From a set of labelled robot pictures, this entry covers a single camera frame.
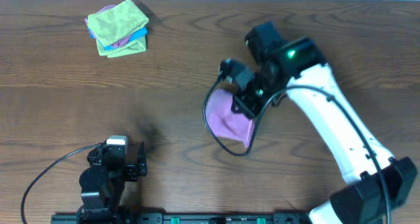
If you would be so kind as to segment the purple microfibre cloth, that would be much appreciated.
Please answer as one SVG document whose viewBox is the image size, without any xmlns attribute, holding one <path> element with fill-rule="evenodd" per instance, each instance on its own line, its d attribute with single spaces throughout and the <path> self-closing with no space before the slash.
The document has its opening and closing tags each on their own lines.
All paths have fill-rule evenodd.
<svg viewBox="0 0 420 224">
<path fill-rule="evenodd" d="M 255 124 L 245 115 L 233 113 L 232 103 L 231 92 L 216 89 L 205 109 L 207 123 L 217 137 L 240 141 L 248 148 Z"/>
</svg>

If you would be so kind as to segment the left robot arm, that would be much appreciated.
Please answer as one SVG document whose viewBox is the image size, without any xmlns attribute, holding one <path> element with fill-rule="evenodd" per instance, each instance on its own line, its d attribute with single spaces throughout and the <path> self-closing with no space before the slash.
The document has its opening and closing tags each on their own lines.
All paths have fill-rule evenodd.
<svg viewBox="0 0 420 224">
<path fill-rule="evenodd" d="M 147 175 L 144 143 L 136 162 L 126 161 L 126 142 L 121 145 L 100 143 L 88 153 L 90 167 L 79 178 L 83 205 L 77 210 L 77 223 L 135 223 L 127 207 L 121 206 L 126 182 L 136 182 Z"/>
</svg>

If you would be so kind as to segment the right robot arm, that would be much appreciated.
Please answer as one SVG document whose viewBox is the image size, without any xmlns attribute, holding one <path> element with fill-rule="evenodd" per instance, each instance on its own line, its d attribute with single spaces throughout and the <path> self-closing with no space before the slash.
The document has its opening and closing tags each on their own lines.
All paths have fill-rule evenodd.
<svg viewBox="0 0 420 224">
<path fill-rule="evenodd" d="M 232 110 L 260 122 L 264 111 L 286 95 L 312 122 L 346 183 L 309 211 L 310 222 L 390 223 L 413 186 L 414 163 L 396 159 L 364 125 L 311 39 L 286 41 L 267 22 L 254 27 L 245 44 L 260 70 L 237 80 Z"/>
</svg>

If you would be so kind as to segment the bottom green folded cloth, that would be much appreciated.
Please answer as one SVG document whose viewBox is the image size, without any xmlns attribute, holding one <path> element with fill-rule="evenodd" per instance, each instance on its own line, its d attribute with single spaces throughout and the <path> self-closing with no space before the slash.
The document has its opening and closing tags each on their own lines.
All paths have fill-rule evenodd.
<svg viewBox="0 0 420 224">
<path fill-rule="evenodd" d="M 112 50 L 106 50 L 102 46 L 102 44 L 99 42 L 99 40 L 96 40 L 96 46 L 97 46 L 99 55 L 106 56 L 108 58 L 116 58 L 116 57 L 121 57 L 121 56 L 137 54 L 137 53 L 143 53 L 147 50 L 145 36 L 135 39 L 133 41 L 130 41 L 126 45 L 116 48 L 116 49 L 112 49 Z"/>
</svg>

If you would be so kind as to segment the green folded cloth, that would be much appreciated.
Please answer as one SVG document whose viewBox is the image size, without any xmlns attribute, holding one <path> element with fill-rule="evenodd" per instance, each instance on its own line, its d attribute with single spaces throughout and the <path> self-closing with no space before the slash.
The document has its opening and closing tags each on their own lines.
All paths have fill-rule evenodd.
<svg viewBox="0 0 420 224">
<path fill-rule="evenodd" d="M 132 0 L 102 9 L 87 17 L 87 27 L 103 47 L 121 42 L 143 29 L 149 18 Z"/>
<path fill-rule="evenodd" d="M 99 40 L 96 40 L 96 46 L 97 46 L 99 55 L 106 56 L 108 58 L 116 58 L 116 57 L 121 57 L 121 56 L 137 54 L 137 53 L 143 53 L 147 50 L 145 36 L 135 39 L 133 41 L 130 41 L 126 45 L 116 48 L 116 49 L 112 49 L 112 50 L 106 50 L 102 46 L 102 44 L 99 42 Z"/>
</svg>

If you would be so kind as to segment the blue folded cloth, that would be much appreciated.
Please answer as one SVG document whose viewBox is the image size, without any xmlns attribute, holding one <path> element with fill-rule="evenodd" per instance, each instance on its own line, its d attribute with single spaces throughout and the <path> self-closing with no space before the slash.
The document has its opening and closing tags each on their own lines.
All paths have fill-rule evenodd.
<svg viewBox="0 0 420 224">
<path fill-rule="evenodd" d="M 137 30 L 136 32 L 134 32 L 133 34 L 131 34 L 131 38 L 130 38 L 130 41 L 129 42 L 134 41 L 134 40 L 136 40 L 138 38 L 141 38 L 141 37 L 145 36 L 147 34 L 147 32 L 148 32 L 148 30 L 147 30 L 146 27 Z"/>
</svg>

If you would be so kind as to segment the top green folded cloth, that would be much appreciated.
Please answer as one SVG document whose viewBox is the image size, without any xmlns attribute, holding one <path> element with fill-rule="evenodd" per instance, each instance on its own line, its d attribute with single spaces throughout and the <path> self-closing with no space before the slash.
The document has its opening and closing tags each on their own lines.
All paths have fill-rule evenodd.
<svg viewBox="0 0 420 224">
<path fill-rule="evenodd" d="M 132 0 L 102 9 L 87 17 L 87 27 L 103 47 L 121 42 L 143 29 L 149 18 Z"/>
</svg>

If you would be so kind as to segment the purple folded cloth in stack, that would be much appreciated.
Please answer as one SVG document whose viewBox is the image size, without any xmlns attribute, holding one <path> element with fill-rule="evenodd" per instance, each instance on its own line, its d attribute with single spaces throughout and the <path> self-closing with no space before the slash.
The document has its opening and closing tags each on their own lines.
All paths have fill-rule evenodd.
<svg viewBox="0 0 420 224">
<path fill-rule="evenodd" d="M 112 9 L 112 8 L 114 8 L 115 6 L 116 6 L 116 5 L 108 5 L 108 6 L 105 6 L 104 8 L 100 9 L 100 10 L 97 12 L 97 14 L 99 14 L 99 13 L 101 13 L 101 12 L 104 12 L 104 11 L 106 11 L 106 10 L 108 10 L 108 9 Z M 90 35 L 90 38 L 91 38 L 91 39 L 96 39 L 96 35 L 95 35 L 92 31 L 91 31 L 91 29 L 90 29 L 90 28 L 88 29 L 88 32 L 89 32 L 89 35 Z M 118 39 L 118 41 L 116 41 L 115 43 L 112 43 L 111 45 L 107 45 L 107 46 L 102 45 L 102 46 L 103 46 L 103 48 L 104 48 L 106 51 L 109 51 L 109 50 L 116 49 L 116 48 L 119 48 L 119 47 L 122 47 L 122 46 L 126 45 L 126 44 L 130 41 L 130 38 L 131 38 L 131 35 L 127 35 L 127 36 L 125 36 L 125 37 L 120 37 L 120 38 Z"/>
</svg>

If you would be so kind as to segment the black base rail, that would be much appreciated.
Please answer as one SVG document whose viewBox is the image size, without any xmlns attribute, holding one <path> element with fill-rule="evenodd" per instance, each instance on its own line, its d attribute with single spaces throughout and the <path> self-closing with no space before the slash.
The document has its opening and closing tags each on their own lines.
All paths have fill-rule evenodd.
<svg viewBox="0 0 420 224">
<path fill-rule="evenodd" d="M 305 213 L 274 214 L 162 214 L 162 213 L 117 213 L 110 217 L 89 217 L 86 214 L 56 214 L 51 224 L 311 224 Z"/>
</svg>

